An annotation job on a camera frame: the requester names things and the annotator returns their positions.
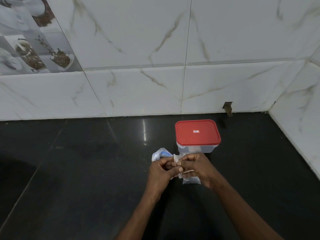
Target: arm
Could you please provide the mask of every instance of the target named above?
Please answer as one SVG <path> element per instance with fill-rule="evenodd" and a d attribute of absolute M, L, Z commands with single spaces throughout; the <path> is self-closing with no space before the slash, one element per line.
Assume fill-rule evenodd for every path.
<path fill-rule="evenodd" d="M 151 163 L 145 192 L 131 218 L 115 240 L 140 240 L 142 238 L 150 214 L 162 192 L 166 189 L 170 179 L 183 170 L 182 167 L 166 166 L 171 162 L 174 162 L 173 157 L 161 158 Z"/>
<path fill-rule="evenodd" d="M 180 159 L 188 172 L 183 177 L 197 176 L 201 183 L 214 190 L 241 239 L 282 239 L 238 194 L 215 169 L 203 153 L 187 154 Z"/>

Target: forearm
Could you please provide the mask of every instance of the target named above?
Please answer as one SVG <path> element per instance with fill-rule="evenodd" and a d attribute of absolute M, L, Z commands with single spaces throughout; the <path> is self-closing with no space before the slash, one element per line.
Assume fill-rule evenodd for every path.
<path fill-rule="evenodd" d="M 213 184 L 241 239 L 282 239 L 222 176 Z"/>
<path fill-rule="evenodd" d="M 157 199 L 155 194 L 145 192 L 131 218 L 115 240 L 140 240 Z"/>

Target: plastic container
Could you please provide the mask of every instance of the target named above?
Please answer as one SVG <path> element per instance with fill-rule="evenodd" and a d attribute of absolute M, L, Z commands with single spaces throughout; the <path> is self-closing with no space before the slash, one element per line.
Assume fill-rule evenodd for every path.
<path fill-rule="evenodd" d="M 176 123 L 176 139 L 180 153 L 210 153 L 221 142 L 213 120 L 185 120 Z"/>

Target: person's left hand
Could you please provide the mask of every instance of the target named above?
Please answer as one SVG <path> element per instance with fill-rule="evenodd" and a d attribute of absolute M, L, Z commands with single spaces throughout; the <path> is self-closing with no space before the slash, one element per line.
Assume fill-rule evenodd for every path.
<path fill-rule="evenodd" d="M 173 157 L 163 157 L 153 161 L 149 168 L 148 180 L 146 182 L 146 193 L 155 197 L 156 201 L 160 199 L 162 192 L 166 189 L 170 179 L 183 171 L 182 167 L 169 167 L 174 165 Z"/>

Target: red rectangular lid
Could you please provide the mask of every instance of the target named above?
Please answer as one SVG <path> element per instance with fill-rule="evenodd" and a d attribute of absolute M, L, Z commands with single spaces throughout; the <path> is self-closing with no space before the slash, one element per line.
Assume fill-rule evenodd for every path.
<path fill-rule="evenodd" d="M 184 120 L 176 123 L 176 139 L 182 146 L 219 145 L 221 137 L 213 120 Z"/>

